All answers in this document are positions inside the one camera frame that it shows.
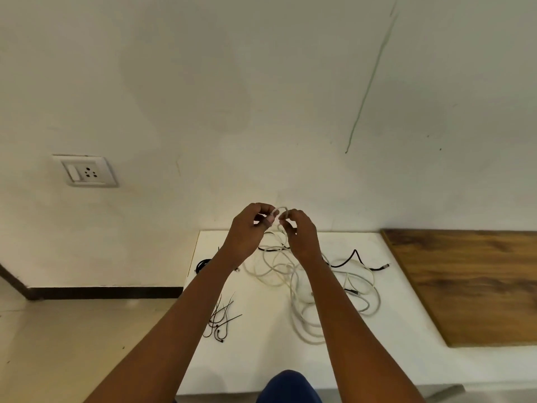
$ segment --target white switch plate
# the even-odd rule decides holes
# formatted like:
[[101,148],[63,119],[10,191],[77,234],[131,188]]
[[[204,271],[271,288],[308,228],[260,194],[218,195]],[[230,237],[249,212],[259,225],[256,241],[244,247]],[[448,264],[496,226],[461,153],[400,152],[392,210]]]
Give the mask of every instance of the white switch plate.
[[116,179],[104,157],[91,155],[52,155],[58,162],[65,182],[71,186],[111,187]]

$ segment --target wooden board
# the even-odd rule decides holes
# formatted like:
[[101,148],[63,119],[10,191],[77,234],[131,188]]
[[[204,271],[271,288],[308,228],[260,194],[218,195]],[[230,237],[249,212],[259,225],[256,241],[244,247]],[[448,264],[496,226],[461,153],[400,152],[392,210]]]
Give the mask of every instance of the wooden board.
[[381,233],[448,346],[537,344],[537,232]]

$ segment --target baseboard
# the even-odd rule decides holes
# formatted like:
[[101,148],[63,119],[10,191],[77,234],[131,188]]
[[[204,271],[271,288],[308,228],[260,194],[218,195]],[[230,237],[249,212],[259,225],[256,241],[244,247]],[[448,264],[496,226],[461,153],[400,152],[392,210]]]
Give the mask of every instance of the baseboard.
[[177,298],[182,287],[26,287],[0,264],[0,277],[27,300]]

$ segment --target person's right arm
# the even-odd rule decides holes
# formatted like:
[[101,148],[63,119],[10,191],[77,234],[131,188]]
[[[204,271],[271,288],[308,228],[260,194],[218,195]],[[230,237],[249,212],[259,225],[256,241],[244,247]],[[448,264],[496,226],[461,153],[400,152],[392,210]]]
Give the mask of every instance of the person's right arm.
[[[285,218],[295,221],[296,228]],[[377,341],[324,262],[311,219],[293,209],[280,216],[280,223],[312,286],[341,401],[423,403],[416,387]]]

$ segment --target white tabletop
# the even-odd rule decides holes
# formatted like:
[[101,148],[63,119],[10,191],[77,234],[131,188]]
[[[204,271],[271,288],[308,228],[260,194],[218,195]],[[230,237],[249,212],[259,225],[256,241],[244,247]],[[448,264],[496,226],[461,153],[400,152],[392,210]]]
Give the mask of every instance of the white tabletop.
[[[200,232],[185,287],[196,276],[198,262],[213,257],[226,234]],[[370,267],[390,263],[375,275],[381,308],[365,322],[414,384],[537,381],[537,346],[448,348],[380,234],[319,233],[319,242],[331,261],[357,249]],[[265,269],[261,253],[246,261],[249,268]],[[222,296],[227,300],[234,293],[228,313],[243,315],[229,324],[224,343],[201,339],[178,393],[259,391],[285,369],[304,374],[316,389],[336,388],[326,345],[308,345],[292,330],[288,291],[268,287],[243,269],[233,272]],[[363,370],[357,367],[357,376]]]

